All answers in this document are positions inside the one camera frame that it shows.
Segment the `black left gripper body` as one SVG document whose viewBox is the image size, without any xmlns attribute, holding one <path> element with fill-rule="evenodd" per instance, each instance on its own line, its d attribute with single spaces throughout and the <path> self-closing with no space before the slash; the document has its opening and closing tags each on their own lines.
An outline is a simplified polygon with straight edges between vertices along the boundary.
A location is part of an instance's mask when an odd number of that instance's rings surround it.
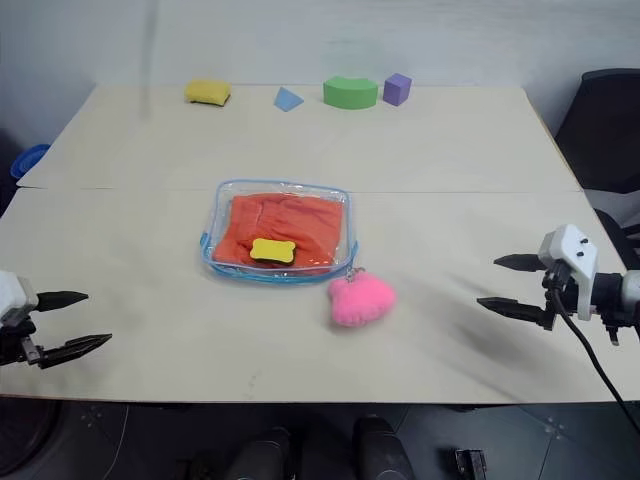
<svg viewBox="0 0 640 480">
<path fill-rule="evenodd" d="M 43 369 L 43 349 L 31 340 L 36 327 L 30 319 L 26 319 L 15 326 L 1 327 L 1 365 L 26 362 Z"/>
</svg>

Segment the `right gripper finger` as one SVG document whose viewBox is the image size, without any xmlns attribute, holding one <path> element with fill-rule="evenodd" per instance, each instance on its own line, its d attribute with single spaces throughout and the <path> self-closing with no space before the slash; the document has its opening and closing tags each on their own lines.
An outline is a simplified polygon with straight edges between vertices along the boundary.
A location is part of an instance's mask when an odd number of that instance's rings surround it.
<svg viewBox="0 0 640 480">
<path fill-rule="evenodd" d="M 542 309 L 503 297 L 477 298 L 476 302 L 506 318 L 534 323 L 547 331 L 553 329 L 553 309 Z"/>
<path fill-rule="evenodd" d="M 496 258 L 493 263 L 515 271 L 536 272 L 544 270 L 544 263 L 536 254 L 509 254 Z"/>
</svg>

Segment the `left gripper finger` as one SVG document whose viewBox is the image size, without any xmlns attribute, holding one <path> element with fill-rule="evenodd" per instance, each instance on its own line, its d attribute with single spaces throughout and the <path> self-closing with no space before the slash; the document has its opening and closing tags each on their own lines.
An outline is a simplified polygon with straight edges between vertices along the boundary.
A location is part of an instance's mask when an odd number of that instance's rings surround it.
<svg viewBox="0 0 640 480">
<path fill-rule="evenodd" d="M 101 347 L 111 338 L 111 334 L 87 335 L 69 340 L 62 346 L 54 349 L 40 349 L 38 366 L 41 369 L 47 369 L 76 360 Z"/>
<path fill-rule="evenodd" d="M 75 291 L 42 292 L 37 294 L 38 303 L 35 310 L 38 312 L 59 310 L 88 298 L 87 294 Z"/>
</svg>

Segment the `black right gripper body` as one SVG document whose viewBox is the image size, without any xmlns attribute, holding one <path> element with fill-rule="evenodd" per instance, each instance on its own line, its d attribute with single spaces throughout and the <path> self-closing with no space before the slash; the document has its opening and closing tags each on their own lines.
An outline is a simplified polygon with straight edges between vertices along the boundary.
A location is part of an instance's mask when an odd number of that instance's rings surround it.
<svg viewBox="0 0 640 480">
<path fill-rule="evenodd" d="M 553 330 L 557 316 L 560 316 L 572 331 L 576 329 L 561 298 L 561 294 L 572 280 L 571 273 L 570 266 L 563 260 L 555 260 L 545 271 L 542 287 L 545 289 L 546 306 L 538 325 L 546 331 Z"/>
</svg>

